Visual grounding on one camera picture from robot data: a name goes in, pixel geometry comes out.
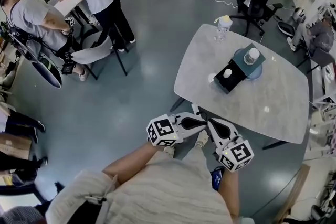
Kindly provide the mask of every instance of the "desk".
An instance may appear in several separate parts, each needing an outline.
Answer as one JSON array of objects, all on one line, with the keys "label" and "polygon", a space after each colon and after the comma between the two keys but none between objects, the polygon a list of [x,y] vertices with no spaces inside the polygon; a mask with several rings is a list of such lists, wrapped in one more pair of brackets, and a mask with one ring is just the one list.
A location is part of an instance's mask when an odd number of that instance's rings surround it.
[{"label": "desk", "polygon": [[[78,4],[81,3],[82,1],[83,0],[62,0],[62,1],[57,2],[54,7],[57,8],[65,17],[68,14],[71,14],[83,28],[84,24],[81,22],[78,16],[73,12],[75,10],[77,14],[80,17],[82,17],[87,24],[90,24],[88,17],[81,10],[81,8],[78,7]],[[92,28],[98,31],[98,29],[94,25],[92,25]]]},{"label": "desk", "polygon": [[[217,43],[216,29],[204,24],[193,37],[176,77],[175,93],[254,132],[301,144],[309,114],[307,77],[275,52],[234,32]],[[219,73],[237,49],[251,43],[266,58],[258,80],[242,81],[228,95],[209,83],[209,74]]]}]

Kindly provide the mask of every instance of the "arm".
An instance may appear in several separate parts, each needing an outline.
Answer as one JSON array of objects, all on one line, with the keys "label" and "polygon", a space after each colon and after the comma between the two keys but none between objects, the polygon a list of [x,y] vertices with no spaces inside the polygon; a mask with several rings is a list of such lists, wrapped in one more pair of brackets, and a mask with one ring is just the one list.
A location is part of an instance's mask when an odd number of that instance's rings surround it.
[{"label": "arm", "polygon": [[222,180],[218,193],[223,197],[227,209],[232,219],[239,216],[239,190],[238,190],[238,172],[231,173],[226,171]]},{"label": "arm", "polygon": [[50,12],[47,13],[41,25],[54,30],[70,31],[70,26],[65,21]]},{"label": "arm", "polygon": [[118,183],[122,185],[144,169],[159,149],[159,147],[154,147],[150,142],[147,142],[136,151],[110,164],[103,170],[103,173],[111,178],[118,175]]}]

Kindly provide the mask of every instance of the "man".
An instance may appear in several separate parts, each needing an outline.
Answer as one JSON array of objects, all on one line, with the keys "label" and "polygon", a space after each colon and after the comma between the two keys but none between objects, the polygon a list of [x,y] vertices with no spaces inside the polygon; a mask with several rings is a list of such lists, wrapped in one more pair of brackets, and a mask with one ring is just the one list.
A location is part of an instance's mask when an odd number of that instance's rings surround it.
[{"label": "man", "polygon": [[323,21],[318,20],[311,29],[307,29],[305,24],[300,24],[293,39],[287,38],[292,51],[296,51],[302,37],[311,54],[314,54],[316,48],[329,52],[334,44],[331,17],[325,15]]},{"label": "man", "polygon": [[100,219],[104,224],[233,223],[239,215],[238,173],[226,171],[218,192],[212,188],[202,151],[207,140],[207,133],[200,132],[182,161],[170,157],[172,148],[159,152],[147,142],[102,173],[80,173],[51,203],[47,222],[95,223],[99,210],[97,204],[88,205],[91,196],[93,202],[107,200],[108,207],[102,207],[107,214]]},{"label": "man", "polygon": [[[57,57],[66,58],[66,53],[71,49],[80,50],[79,44],[72,38],[61,33],[63,30],[70,33],[70,26],[60,11],[44,0],[0,0],[9,23],[17,28],[41,38]],[[88,72],[82,65],[73,69],[81,81],[85,81]]]}]

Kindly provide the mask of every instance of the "white chair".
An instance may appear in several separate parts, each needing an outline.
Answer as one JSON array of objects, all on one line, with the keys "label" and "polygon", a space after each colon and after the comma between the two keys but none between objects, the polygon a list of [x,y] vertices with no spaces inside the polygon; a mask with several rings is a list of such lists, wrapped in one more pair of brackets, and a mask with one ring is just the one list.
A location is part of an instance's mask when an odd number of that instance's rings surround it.
[{"label": "white chair", "polygon": [[[73,52],[71,54],[72,60],[82,65],[88,65],[109,56],[114,45],[110,38],[110,31],[111,29],[103,30],[85,37],[82,43],[83,49]],[[115,49],[114,52],[125,76],[127,76],[127,72],[120,59],[118,50]],[[89,68],[88,70],[94,78],[97,79],[96,75],[94,75]]]}]

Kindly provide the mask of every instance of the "black pants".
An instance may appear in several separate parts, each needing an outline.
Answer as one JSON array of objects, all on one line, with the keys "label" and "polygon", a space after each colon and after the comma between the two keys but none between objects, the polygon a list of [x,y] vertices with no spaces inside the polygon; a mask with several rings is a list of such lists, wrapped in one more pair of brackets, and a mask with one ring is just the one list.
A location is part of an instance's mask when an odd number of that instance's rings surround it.
[{"label": "black pants", "polygon": [[134,34],[128,21],[122,12],[120,0],[113,0],[110,6],[95,14],[97,21],[103,29],[111,28],[111,38],[115,40],[115,48],[124,48],[124,38],[127,42],[135,39]]},{"label": "black pants", "polygon": [[68,38],[65,45],[55,53],[55,56],[66,60],[65,54],[71,49],[73,49],[74,51],[80,51],[82,49],[81,45],[73,37]]},{"label": "black pants", "polygon": [[39,169],[40,167],[41,163],[38,161],[19,159],[0,152],[0,171],[8,171],[12,169],[30,170]]},{"label": "black pants", "polygon": [[11,110],[11,115],[7,119],[5,133],[32,138],[35,136],[34,128],[38,129],[39,127],[39,123],[36,120]]}]

